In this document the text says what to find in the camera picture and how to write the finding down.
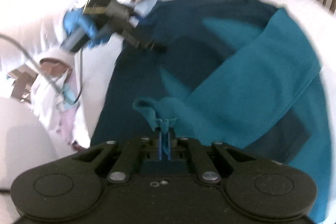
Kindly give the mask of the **blue gloved left hand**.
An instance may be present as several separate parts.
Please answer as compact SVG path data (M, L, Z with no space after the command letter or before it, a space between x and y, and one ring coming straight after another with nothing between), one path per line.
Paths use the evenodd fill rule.
M83 13L83 8L66 11L63 17L63 29L66 36L70 36L79 27L82 28L85 31L85 34L90 38L87 43L87 47L90 49L106 44L113 35L112 32L108 32L102 37L96 38L98 34L96 23L92 17Z

